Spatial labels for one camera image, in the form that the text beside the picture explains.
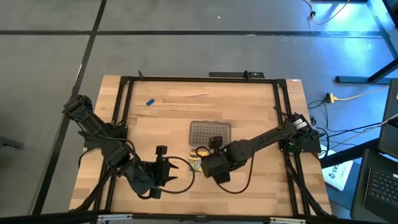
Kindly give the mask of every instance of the black metal frame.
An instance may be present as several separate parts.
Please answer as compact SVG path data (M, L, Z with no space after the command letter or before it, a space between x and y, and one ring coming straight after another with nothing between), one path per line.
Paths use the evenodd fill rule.
M117 120L117 112L120 108L121 97L123 93L124 85L126 84L123 80L128 80L129 84L129 92L126 97L126 104L124 107L123 119L127 119L129 102L131 100L132 86L134 81L163 81L163 82L233 82L233 83L268 83L272 84L274 95L275 95L275 106L277 111L281 111L281 104L279 98L279 87L282 88L285 107L287 112L291 112L290 108L290 100L289 94L287 92L287 85L285 80L271 80L271 79L263 79L263 78L251 78L249 75L246 78L189 78L189 77L143 77L139 72L139 77L121 77L118 95L116 97L116 103L113 113L113 123L116 123ZM281 124L283 122L282 114L277 112L278 121ZM284 158L290 159L289 153L284 151ZM301 167L300 158L295 158L298 167ZM208 221L234 221L234 222L283 222L281 218L288 218L289 221L298 221L305 220L308 223L341 223L341 222L350 222L350 223L362 223L361 221L354 220L345 220L336 217L317 217L312 216L310 214L301 215L298 214L297 210L297 201L295 199L294 185L293 183L289 184L289 179L291 177L288 175L288 185L289 185L289 193L292 202L292 211L293 215L291 217L278 217L278 216L247 216L247 215L181 215L181 214L159 214L159 213L114 213L110 211L112 195L114 192L114 187L110 187L107 194L106 200L106 209L105 210L94 210L94 211L85 211L85 212L68 212L68 213L53 213L53 214L45 214L45 215L32 215L32 216L24 216L24 217L9 217L9 218L0 218L2 223L82 223L82 222L96 222L101 220L102 215L119 215L125 214L123 217L129 219L152 219L152 220L189 220L195 222L208 222ZM111 178L111 183L114 186L115 179Z
M230 73L232 76L236 76L237 74L239 75L240 73ZM132 95L132 87L134 84L134 81L162 81L162 82L226 82L226 83L268 83L272 84L273 90L274 90L274 96L275 96L275 106L278 111L281 111L281 104L280 104L280 96L279 96L279 89L278 87L282 88L283 92L283 97L284 97L284 102L285 102L285 108L287 113L291 113L291 107L290 107L290 100L289 100L289 94L287 91L287 84L286 80L283 79L278 79L278 80L273 80L273 79L263 79L263 78L251 78L247 76L246 78L233 78L233 77L228 77L227 73L223 73L223 78L218 78L218 77L212 77L212 78L196 78L196 77L144 77L142 73L139 71L139 76L138 77L121 77L121 81L119 83L119 89L118 89L118 95L116 97L116 103L113 111L113 118L112 118L112 123L116 124L116 120L118 117L119 113L119 108L120 108L120 102L121 102L121 97L123 94L123 88L125 84L129 84L128 90L127 90L127 97L126 97L126 102L125 102L125 107L123 110L123 118L119 122L123 124L123 126L126 126L126 121L127 121L127 115L129 111L129 104L131 100L131 95ZM281 113L277 113L278 115L278 121L279 124L283 123L283 117ZM280 148L282 148L282 145L285 144L285 142L280 142ZM284 151L284 157L287 157L290 159L289 152ZM304 178L303 178L303 170L302 170L302 165L301 165L301 160L300 160L300 155L299 153L294 154L294 159L296 163L296 169L297 173L300 177L300 179L304 183ZM289 175L287 172L287 167L286 167L286 174L287 174L287 182L289 186L289 194L290 194L290 202L292 206L292 213L294 215L299 215L299 210L297 206L297 199L295 196L295 189L294 189L294 182L292 177ZM116 176L113 175L110 178L110 183L109 183L109 189L108 189L108 194L106 198L106 206L105 210L110 212L111 209L111 204L112 204L112 197L113 197L113 192L114 192L114 185L116 182ZM98 198L95 200L95 206L93 207L93 210L99 210L100 207L100 198L101 196L99 195ZM305 199L305 197L302 195L303 199L303 207L304 207L304 214L310 215L310 207ZM186 220L185 217L186 215L169 215L169 214L161 214L164 217L168 217L169 219L177 219L177 220ZM250 216L240 216L240 217L245 217L247 219L245 220L250 220ZM215 221L212 219L206 218L206 221Z

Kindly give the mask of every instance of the desk leg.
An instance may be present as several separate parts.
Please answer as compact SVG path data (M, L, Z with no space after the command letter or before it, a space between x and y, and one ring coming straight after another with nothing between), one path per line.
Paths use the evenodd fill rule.
M378 84L378 85L389 85L391 78L385 78L388 74L395 71L398 68L398 58L390 62L388 65L380 69L378 72L373 74L371 77L349 77L349 76L337 76L336 82L338 83L360 83L360 84Z
M351 147L344 151L334 153L333 155L327 156L324 159L320 159L321 167L323 169L326 167L331 167L331 166L335 166L338 164L342 164L346 161L360 158L360 157L362 157L365 149L377 150L378 144L379 144L379 138L362 143L355 147Z

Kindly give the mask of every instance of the wooden table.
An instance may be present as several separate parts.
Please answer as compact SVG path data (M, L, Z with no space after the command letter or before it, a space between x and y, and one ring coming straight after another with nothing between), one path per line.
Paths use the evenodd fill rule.
M120 76L104 76L95 113L110 122ZM300 80L287 80L292 111L304 114L308 110ZM206 92L206 96L183 97ZM280 100L284 105L282 90ZM123 112L122 99L119 118ZM155 103L146 106L151 98ZM232 126L232 141L250 139L278 125L272 85L263 83L200 83L200 82L134 82L127 125L128 138L144 161L155 160L155 148L168 146L168 156L188 157L188 135L191 121L220 121ZM70 208L79 206L98 182L103 157L99 149L82 159ZM320 163L311 153L301 154L305 183L317 202L331 212ZM180 169L178 176L164 187L182 190L192 174L183 162L171 161ZM231 173L227 189L241 190L247 182L249 165ZM105 186L100 208L104 208L108 186ZM298 209L303 213L300 191L296 186ZM198 174L192 188L183 194L162 193L161 199L141 200L126 178L116 180L112 212L207 214L207 215L278 215L291 216L289 189L285 165L278 144L256 153L249 188L233 195L222 191L212 178Z

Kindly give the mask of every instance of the perforated tray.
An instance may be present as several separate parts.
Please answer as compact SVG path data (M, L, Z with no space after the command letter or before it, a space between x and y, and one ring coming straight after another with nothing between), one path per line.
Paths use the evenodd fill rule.
M216 121L192 121L189 132L189 145L206 146L209 145L209 138L221 136L223 146L231 142L231 125Z

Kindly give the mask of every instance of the cord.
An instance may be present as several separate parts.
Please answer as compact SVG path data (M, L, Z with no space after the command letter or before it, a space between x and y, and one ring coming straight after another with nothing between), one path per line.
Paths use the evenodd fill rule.
M310 106L311 104L316 103L316 102L321 102L321 103L319 103L319 104L316 105L316 106ZM324 99L324 100L314 100L314 101L312 101L311 103L307 104L307 108L308 108L308 109L317 108L317 107L319 107L320 105L322 105L323 102L325 102L325 99Z
M77 167L78 169L80 168L81 159L83 158L83 156L84 156L87 152L91 152L91 150L87 150L87 151L83 152L83 153L80 155L80 157L79 157L79 163L78 163L78 167Z
M316 14L316 12L313 10L312 4L311 4L308 0L303 0L303 1L305 1L305 2L310 6L310 10L311 10L310 16L311 16L311 18L312 18L313 23L315 23L316 25L322 25L322 24L325 24L325 23L331 21L331 20L332 20L335 16L337 16L337 14L339 14L339 13L341 12L341 10L343 10L344 7L346 7L346 5L350 2L350 0L347 0L347 1L346 1L346 4L344 4L344 6L341 7L341 9L340 9L339 11L337 11L335 15L333 15L332 17L330 17L330 19L328 19L328 20L325 21L325 22L320 22L320 23L318 23L318 22L315 20L315 14Z
M129 139L126 139L126 138L111 138L111 137L103 136L102 134L98 134L98 136L101 137L101 138L103 138L103 139L112 140L112 141L126 141L126 142L130 143L130 145L131 145L131 148L127 147L127 149L129 150L129 152L131 152L131 154L132 154L133 156L136 156L136 155L137 155L137 154L136 154L136 147L135 147L134 143L132 143L132 141L129 140Z
M210 150L209 150L207 147L205 147L205 146L199 146L199 147L197 147L197 148L195 149L195 154L196 154L200 159L203 158L203 156L201 156L201 155L199 154L199 152L198 152L199 149L206 149L206 150L208 151L209 155L211 154Z
M364 95L368 95L370 93L374 93L374 92L377 92L377 91L380 91L380 90L383 90L383 89L386 89L386 88L389 88L389 86L386 86L386 87L383 87L383 88L380 88L380 89L377 89L377 90L369 91L369 92L366 92L366 93L362 93L362 94L359 94L359 95L356 95L356 96L347 97L347 98L337 98L337 97L335 97L335 100L339 100L339 101L351 100L351 99L355 99L355 98L358 98L358 97L361 97L361 96L364 96Z
M326 156L328 156L329 149L330 149L329 134L328 134L328 132L325 131L323 128L316 128L316 129L321 129L321 130L326 134L326 140L327 140L327 144L326 144L326 154L325 154L325 157L326 157Z
M398 117L398 113L395 114L394 116L390 117L389 119L383 121L382 123L378 124L377 126L372 127L371 129L369 129L369 130L367 130L367 131L364 131L364 132L359 133L359 134L356 134L356 135L354 135L354 136L352 136L352 137L350 137L350 138L348 138L348 139L345 139L345 140L342 141L340 144L342 144L342 143L344 143L344 142L346 142L346 141L349 141L350 139L353 139L353 138L355 138L355 137L358 137L358 136L360 136L360 135L362 135L362 134L365 134L365 133L367 133L367 132L370 132L370 131L372 131L373 129L380 128L381 126L387 124L388 121L390 121L391 119L394 119L394 118L396 118L396 117Z
M361 129L361 128L367 128L367 127L372 128L372 126L375 126L375 125L378 125L378 124L381 124L381 122L377 122L377 123L373 123L373 124L368 124L368 125L365 125L365 126L361 126L361 127L353 128L353 129L349 129L349 130L342 130L343 132L338 133L338 134L332 134L332 135L329 136L329 137L331 138L331 137L339 136L340 134L344 134L344 133L347 133L347 132L350 132L350 131L354 131L354 130L357 130L357 129Z
M243 188L242 190L237 191L237 192L233 192L233 191L227 190L226 188L224 188L223 186L221 186L219 183L216 182L217 186L219 186L222 190L224 190L225 192L230 193L230 194L240 194L240 193L243 193L243 192L249 187L249 185L250 185L251 176L252 176L252 172L253 172L254 155L255 155L255 153L256 153L257 147L258 147L263 141L265 141L265 139L260 139L260 140L256 143L256 145L253 147L252 158L251 158L251 161L250 161L250 169L249 169L249 178L248 178L248 182L246 183L246 186L244 186L244 188Z
M333 143L337 143L337 144L347 145L347 146L357 146L357 144L353 144L353 143L341 143L341 142L336 142L336 141L331 141L331 140L329 140L329 141L333 142Z
M314 102L316 102L316 101L322 101L322 100L315 100L315 101L309 103L308 105L310 105L310 104L312 104L312 103L314 103ZM367 128L367 127L374 126L374 125L377 125L377 124L380 124L380 123L381 123L381 122L378 122L378 123L369 124L369 125L361 126L361 127L358 127L358 128L354 128L354 129L331 130L331 129L329 128L329 114L328 114L328 109L327 109L327 107L326 107L325 100L323 100L322 103L320 103L320 104L317 105L316 107L319 107L319 106L322 105L322 104L323 104L323 106L325 107L326 130L331 131L331 132L341 132L341 133L338 133L338 134L334 134L334 135L329 136L330 138L333 137L333 136L337 136L337 135L340 135L340 134L344 134L344 133L350 132L350 131L351 131L351 132L354 132L354 133L362 133L362 132L366 131L367 129L369 129L369 128ZM315 123L315 124L317 123L317 121L315 120L315 118L314 118L313 116L310 116L310 118L311 118L311 122L314 120L314 123ZM355 130L357 130L357 129L362 129L362 128L367 128L367 129L365 129L365 130L363 130L363 131L355 131Z

